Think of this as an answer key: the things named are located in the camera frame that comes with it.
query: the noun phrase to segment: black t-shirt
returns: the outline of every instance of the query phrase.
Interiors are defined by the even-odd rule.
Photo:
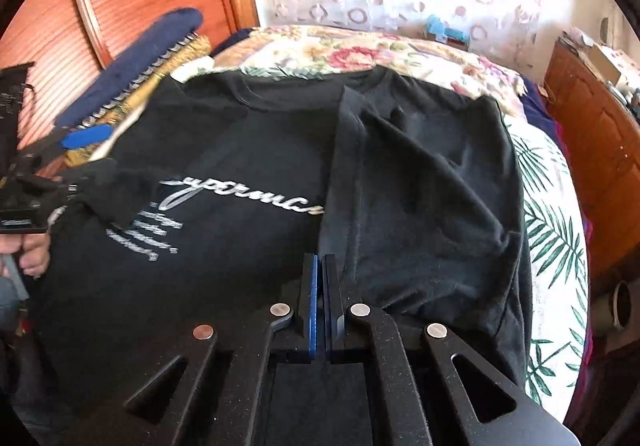
[[[277,301],[305,252],[335,254],[366,302],[482,335],[481,352],[522,382],[522,186],[491,98],[384,68],[166,78],[111,156],[161,176],[153,198],[116,174],[89,202],[102,218],[70,208],[31,300],[76,408],[130,374],[149,341]],[[132,224],[104,222],[110,210]]]

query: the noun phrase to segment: red flower print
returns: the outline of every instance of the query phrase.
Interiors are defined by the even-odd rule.
[[[469,97],[473,96],[466,87],[463,87],[456,81],[451,82],[451,88],[462,96],[469,96]]]
[[[377,63],[388,62],[388,57],[376,49],[349,47],[332,52],[328,55],[327,61],[331,67],[338,69],[366,70]]]
[[[481,70],[474,67],[473,65],[466,65],[462,69],[462,73],[475,78],[476,76],[481,74]]]

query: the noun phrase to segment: triangular cutout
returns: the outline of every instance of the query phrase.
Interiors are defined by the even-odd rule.
[[[174,396],[188,363],[187,358],[176,356],[125,401],[125,410],[151,424],[158,424]]]
[[[460,376],[478,421],[491,422],[516,409],[516,402],[465,356],[454,356],[453,366]]]

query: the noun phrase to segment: cardboard box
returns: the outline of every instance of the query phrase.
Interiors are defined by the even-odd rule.
[[[640,87],[640,67],[624,51],[612,51],[611,49],[609,51],[611,53],[610,60],[625,75],[628,89],[634,92]]]
[[[596,43],[587,51],[589,61],[600,72],[604,82],[610,81],[614,87],[622,89],[626,87],[628,80],[623,73],[622,55],[618,53],[624,54],[622,51],[613,51],[609,47],[601,47]]]

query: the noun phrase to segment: purple fabric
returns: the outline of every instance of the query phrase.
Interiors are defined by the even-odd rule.
[[[522,76],[522,79],[527,86],[527,93],[520,96],[520,102],[524,108],[524,115],[527,121],[547,134],[566,157],[564,144],[558,134],[558,124],[546,111],[545,103],[538,92],[538,87],[529,78]]]

